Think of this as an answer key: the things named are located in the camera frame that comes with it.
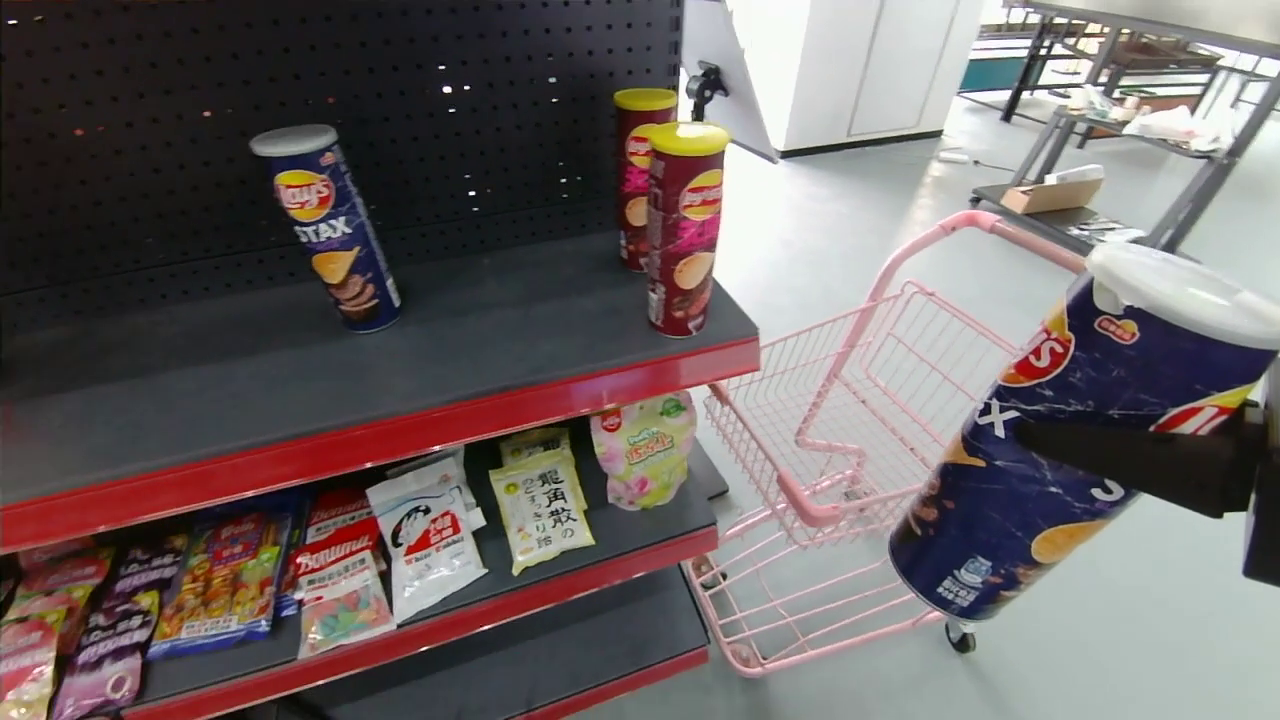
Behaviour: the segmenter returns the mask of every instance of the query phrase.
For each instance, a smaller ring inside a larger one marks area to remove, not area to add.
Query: red shelf edge
[[[617,560],[600,562],[520,591],[504,593],[362,643],[128,708],[124,711],[124,717],[127,720],[173,720],[174,717],[204,720],[216,717],[453,642],[493,625],[545,610],[553,605],[567,602],[575,597],[630,580],[646,573],[671,568],[695,555],[714,551],[718,543],[719,534],[717,528],[714,525],[704,528],[687,536],[625,555]],[[643,673],[645,671],[628,675],[628,678],[636,678]],[[625,687],[628,678],[620,679],[604,687]],[[662,676],[655,676],[652,682],[657,682],[658,679],[662,679]],[[600,696],[595,702],[603,702],[609,697],[616,696]],[[571,702],[572,700],[568,698],[563,702]]]
[[[0,553],[303,484],[751,373],[758,337],[105,482],[0,509]]]
[[[684,655],[677,655],[671,660],[650,665],[637,673],[618,678],[611,683],[596,685],[584,693],[567,697],[559,702],[553,702],[545,707],[539,707],[538,710],[526,712],[518,717],[520,720],[562,720],[563,717],[568,717],[576,712],[582,712],[584,710],[600,705],[602,702],[607,702],[630,692],[639,691],[640,688],[660,683],[667,678],[675,678],[676,675],[692,670],[699,665],[707,665],[710,662],[710,651],[705,647],[692,650]]]

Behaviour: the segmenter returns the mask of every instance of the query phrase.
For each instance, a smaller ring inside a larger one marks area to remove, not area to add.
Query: blue lay's stax can
[[[1280,305],[1188,260],[1105,245],[992,386],[890,536],[902,582],[986,620],[1139,493],[1024,450],[1024,420],[1206,434],[1280,350]]]
[[[248,143],[271,164],[275,199],[311,254],[342,323],[371,333],[399,318],[399,292],[329,126],[273,129]]]

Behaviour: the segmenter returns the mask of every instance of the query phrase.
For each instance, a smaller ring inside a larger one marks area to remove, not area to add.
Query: cardboard box
[[[1021,215],[1084,208],[1102,187],[1102,179],[1010,187],[1000,204]]]

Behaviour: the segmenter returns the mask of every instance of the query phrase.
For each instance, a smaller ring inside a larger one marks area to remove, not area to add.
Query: candy bag
[[[136,594],[147,591],[166,592],[182,570],[189,541],[186,534],[174,534],[129,547],[120,559],[102,606],[131,602]]]
[[[0,621],[0,720],[46,720],[63,609]]]
[[[471,537],[461,470],[452,457],[369,488],[390,552],[392,610],[403,623],[488,570]]]
[[[591,415],[591,441],[609,477],[609,502],[644,510],[671,502],[689,479],[698,413],[687,391]]]
[[[534,428],[498,442],[498,451],[502,454],[503,465],[515,465],[539,452],[550,452],[553,450],[570,450],[568,430],[566,428]]]
[[[88,550],[93,547],[93,538],[74,538],[69,541],[55,542],[52,544],[46,544],[44,547],[35,547],[31,550],[22,550],[18,552],[18,565],[24,571],[35,570],[36,568],[49,562],[50,560],[56,560],[65,555],[73,552],[79,552],[82,550]]]
[[[18,583],[6,616],[63,610],[63,619],[58,625],[58,653],[76,652],[76,641],[87,615],[86,603],[93,588],[106,579],[114,552],[109,547],[101,547],[33,566]]]
[[[547,562],[567,550],[595,544],[586,501],[567,450],[539,452],[489,470],[511,546],[511,574]]]
[[[220,650],[270,633],[293,502],[292,492],[273,493],[197,516],[148,660]]]
[[[302,548],[297,556],[302,591],[298,657],[360,642],[396,629],[374,553],[378,521],[366,518]]]
[[[113,588],[108,602],[90,614],[76,657],[58,688],[51,720],[111,712],[137,698],[142,656],[160,615],[160,592],[147,589],[122,597],[122,588]]]
[[[442,450],[439,452],[433,452],[426,457],[419,457],[417,460],[406,462],[403,465],[397,465],[387,470],[387,479],[392,480],[402,475],[407,475],[410,473],[424,470],[426,468],[430,468],[431,465],[435,465],[436,462],[449,462],[452,460],[453,464],[448,465],[443,471],[449,473],[456,470],[458,477],[463,478],[463,482],[458,483],[458,487],[462,488],[462,505],[467,510],[467,520],[471,521],[471,532],[474,533],[480,528],[485,527],[486,520],[484,519],[484,510],[480,509],[480,503],[476,502],[475,496],[471,495],[471,487],[466,483],[466,470],[463,470],[463,468],[466,466],[466,464],[463,462],[465,454],[466,454],[465,445],[460,445],[451,450]]]

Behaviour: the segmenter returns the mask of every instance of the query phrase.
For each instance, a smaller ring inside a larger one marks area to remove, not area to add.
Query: yellow lid
[[[650,147],[686,158],[723,152],[728,142],[728,131],[710,123],[663,123],[649,132]]]
[[[628,87],[613,94],[613,104],[623,110],[666,110],[676,106],[676,91],[660,87]]]

